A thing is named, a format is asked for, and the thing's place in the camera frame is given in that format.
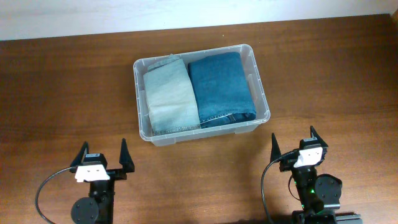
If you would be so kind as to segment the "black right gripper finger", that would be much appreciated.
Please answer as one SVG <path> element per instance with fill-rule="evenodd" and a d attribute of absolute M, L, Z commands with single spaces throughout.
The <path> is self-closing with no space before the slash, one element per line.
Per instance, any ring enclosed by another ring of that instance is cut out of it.
<path fill-rule="evenodd" d="M 272 147 L 271 147 L 270 162 L 277 162 L 280 160 L 282 154 L 279 148 L 279 144 L 277 142 L 277 138 L 274 133 L 271 134 L 271 141 L 272 141 Z"/>
<path fill-rule="evenodd" d="M 327 149 L 328 144 L 320 137 L 320 135 L 316 132 L 315 128 L 313 126 L 310 127 L 310 135 L 312 138 L 316 139 L 321 147 Z"/>

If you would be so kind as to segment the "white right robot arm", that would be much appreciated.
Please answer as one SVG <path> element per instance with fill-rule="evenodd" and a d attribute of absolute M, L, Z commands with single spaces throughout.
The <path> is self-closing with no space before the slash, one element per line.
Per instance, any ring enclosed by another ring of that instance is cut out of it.
<path fill-rule="evenodd" d="M 340 209 L 342 181 L 330 174 L 317 174 L 316 167 L 324 160 L 328 144 L 313 126 L 310 137 L 302 139 L 299 147 L 281 155 L 279 169 L 290 171 L 298 193 L 301 211 L 292 212 L 293 224 L 355 224 L 362 223 L 361 215 L 336 214 Z"/>

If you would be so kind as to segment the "dark blue jeans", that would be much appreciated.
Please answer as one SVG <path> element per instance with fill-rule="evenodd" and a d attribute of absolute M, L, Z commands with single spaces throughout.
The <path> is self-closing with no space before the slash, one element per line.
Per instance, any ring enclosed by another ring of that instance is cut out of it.
<path fill-rule="evenodd" d="M 202 128 L 256 118 L 256 108 L 239 53 L 227 52 L 191 62 L 188 74 Z"/>

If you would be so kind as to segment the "light blue jeans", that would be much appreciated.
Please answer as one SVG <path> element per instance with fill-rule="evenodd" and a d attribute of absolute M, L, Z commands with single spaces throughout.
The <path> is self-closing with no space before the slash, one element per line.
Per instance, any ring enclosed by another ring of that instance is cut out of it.
<path fill-rule="evenodd" d="M 156 136 L 200 128 L 197 101 L 182 58 L 169 55 L 144 75 L 149 119 Z"/>

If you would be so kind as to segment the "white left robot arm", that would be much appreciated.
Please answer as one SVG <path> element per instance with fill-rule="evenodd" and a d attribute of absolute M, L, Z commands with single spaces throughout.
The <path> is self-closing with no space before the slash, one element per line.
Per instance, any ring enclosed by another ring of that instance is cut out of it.
<path fill-rule="evenodd" d="M 114 215 L 115 182 L 126 180 L 128 173 L 135 172 L 135 165 L 125 139 L 121 141 L 118 169 L 108 169 L 102 153 L 91 153 L 84 142 L 70 164 L 71 173 L 78 183 L 89 183 L 87 197 L 78 199 L 71 209 L 71 218 L 76 224 L 112 224 Z"/>

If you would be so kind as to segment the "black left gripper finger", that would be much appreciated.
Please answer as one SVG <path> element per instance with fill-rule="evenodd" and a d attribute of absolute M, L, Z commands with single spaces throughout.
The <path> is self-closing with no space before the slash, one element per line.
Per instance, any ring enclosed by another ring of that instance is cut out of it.
<path fill-rule="evenodd" d="M 128 151 L 127 142 L 124 138 L 121 143 L 119 163 L 122 165 L 122 169 L 125 173 L 135 172 L 135 165 Z"/>
<path fill-rule="evenodd" d="M 70 167 L 80 166 L 83 163 L 83 160 L 88 153 L 89 153 L 89 146 L 88 146 L 88 143 L 85 141 L 83 143 L 79 153 L 76 155 L 74 160 L 72 160 Z"/>

